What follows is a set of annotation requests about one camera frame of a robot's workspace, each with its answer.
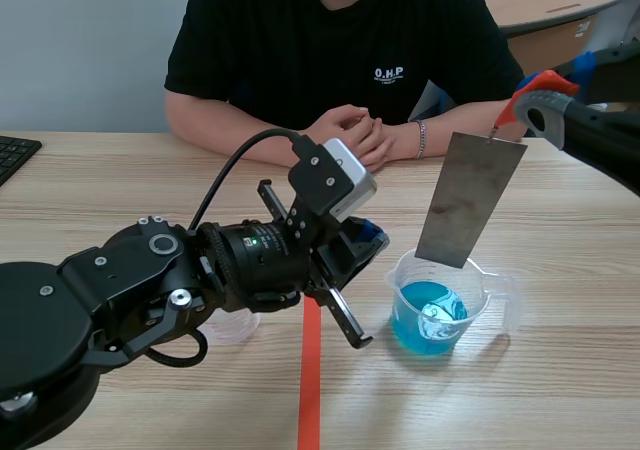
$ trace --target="bracelet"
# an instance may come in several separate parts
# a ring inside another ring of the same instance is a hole
[[[416,155],[416,160],[419,160],[424,156],[424,151],[427,148],[427,124],[423,120],[416,120],[415,122],[420,125],[420,149],[418,150],[418,155]]]

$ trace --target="clasped hands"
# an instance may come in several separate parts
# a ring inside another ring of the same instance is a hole
[[[345,105],[327,111],[302,133],[320,144],[339,138],[369,172],[375,172],[390,161],[405,158],[396,148],[402,136],[397,129],[384,125],[379,118],[371,118],[366,108]]]

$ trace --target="person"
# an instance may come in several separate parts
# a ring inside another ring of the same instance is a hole
[[[454,131],[489,135],[523,78],[484,0],[189,0],[166,111],[177,136],[224,155],[283,127],[338,137],[376,171],[444,155]],[[409,122],[429,81],[458,106]],[[297,161],[285,138],[246,158]]]

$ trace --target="blue liquid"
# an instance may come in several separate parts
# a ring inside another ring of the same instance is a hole
[[[456,323],[456,320],[468,317],[458,294],[435,282],[415,282],[401,292],[414,308],[439,322],[431,322],[418,315],[396,295],[391,326],[400,342],[415,352],[427,355],[451,350],[469,326],[469,323]]]

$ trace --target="cup handle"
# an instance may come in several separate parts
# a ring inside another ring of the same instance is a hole
[[[502,275],[485,274],[488,280],[487,289],[489,303],[492,300],[504,300],[504,314],[502,330],[505,333],[515,333],[520,326],[522,318],[522,296],[516,289],[516,283],[512,278]]]

